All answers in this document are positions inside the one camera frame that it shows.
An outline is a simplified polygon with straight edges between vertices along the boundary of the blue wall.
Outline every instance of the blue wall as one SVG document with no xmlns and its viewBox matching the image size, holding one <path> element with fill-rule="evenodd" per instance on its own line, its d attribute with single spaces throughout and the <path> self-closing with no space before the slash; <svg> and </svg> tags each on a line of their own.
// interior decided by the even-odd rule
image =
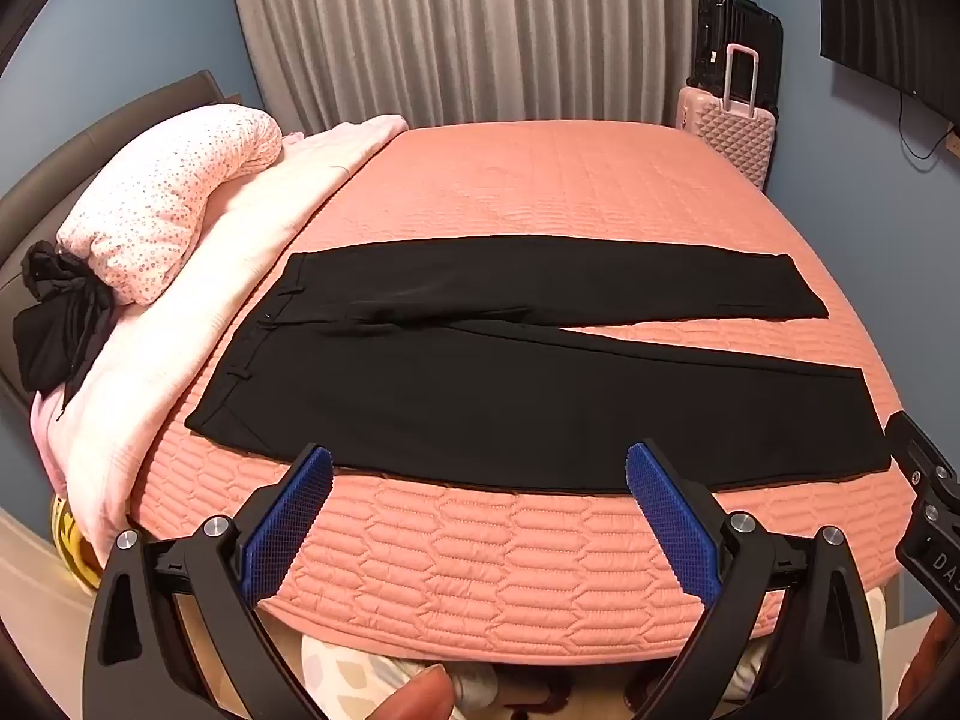
<svg viewBox="0 0 960 720">
<path fill-rule="evenodd" d="M 0 76 L 0 196 L 100 117 L 203 69 L 262 105 L 233 0 L 50 0 Z M 0 507 L 45 533 L 50 493 L 23 427 L 0 403 Z"/>
<path fill-rule="evenodd" d="M 820 0 L 756 0 L 784 23 L 776 155 L 767 194 L 817 251 L 874 339 L 904 408 L 960 459 L 960 160 L 914 160 L 899 95 L 820 57 Z M 927 153 L 947 123 L 904 100 Z M 930 608 L 915 587 L 910 616 Z"/>
</svg>

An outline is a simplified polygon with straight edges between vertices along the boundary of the suitcase handle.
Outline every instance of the suitcase handle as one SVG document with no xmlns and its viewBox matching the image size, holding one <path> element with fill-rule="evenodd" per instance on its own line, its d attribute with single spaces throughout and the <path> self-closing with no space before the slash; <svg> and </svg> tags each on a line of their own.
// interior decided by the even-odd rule
<svg viewBox="0 0 960 720">
<path fill-rule="evenodd" d="M 750 85 L 750 118 L 754 117 L 754 111 L 757 109 L 757 76 L 760 74 L 760 55 L 749 46 L 741 46 L 739 43 L 727 44 L 727 72 L 723 81 L 723 110 L 730 112 L 730 86 L 733 81 L 733 52 L 741 52 L 749 55 L 754 62 L 754 80 Z"/>
</svg>

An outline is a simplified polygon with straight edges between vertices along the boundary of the gray curtain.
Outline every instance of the gray curtain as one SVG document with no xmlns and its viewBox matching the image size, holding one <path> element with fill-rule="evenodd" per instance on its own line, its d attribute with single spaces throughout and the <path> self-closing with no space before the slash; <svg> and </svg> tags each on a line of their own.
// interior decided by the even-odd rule
<svg viewBox="0 0 960 720">
<path fill-rule="evenodd" d="M 670 122 L 697 0 L 236 0 L 284 131 L 400 113 Z"/>
</svg>

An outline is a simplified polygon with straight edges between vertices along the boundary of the black trousers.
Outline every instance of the black trousers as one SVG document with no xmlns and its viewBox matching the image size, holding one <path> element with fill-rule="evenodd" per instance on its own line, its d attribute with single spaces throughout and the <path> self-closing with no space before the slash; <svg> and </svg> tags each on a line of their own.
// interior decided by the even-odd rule
<svg viewBox="0 0 960 720">
<path fill-rule="evenodd" d="M 562 329 L 826 315 L 789 257 L 713 247 L 493 236 L 294 255 L 186 425 L 496 490 L 625 493 L 642 439 L 714 490 L 886 469 L 860 370 Z"/>
</svg>

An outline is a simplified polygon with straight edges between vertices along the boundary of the metal screw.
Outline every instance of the metal screw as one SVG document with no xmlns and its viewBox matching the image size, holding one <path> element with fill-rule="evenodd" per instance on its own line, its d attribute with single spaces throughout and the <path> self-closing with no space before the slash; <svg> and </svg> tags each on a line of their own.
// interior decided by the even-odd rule
<svg viewBox="0 0 960 720">
<path fill-rule="evenodd" d="M 730 524 L 738 533 L 752 533 L 757 526 L 757 521 L 750 514 L 737 512 L 730 518 Z"/>
<path fill-rule="evenodd" d="M 136 531 L 123 531 L 117 536 L 117 546 L 120 549 L 130 549 L 133 544 L 136 544 Z"/>
<path fill-rule="evenodd" d="M 824 539 L 827 541 L 827 544 L 833 544 L 833 546 L 838 547 L 843 543 L 843 531 L 839 528 L 834 528 L 832 525 L 827 525 L 824 528 Z"/>
<path fill-rule="evenodd" d="M 206 533 L 210 538 L 215 536 L 222 536 L 224 533 L 227 533 L 227 528 L 230 527 L 230 521 L 227 517 L 210 517 L 203 524 L 203 532 Z"/>
</svg>

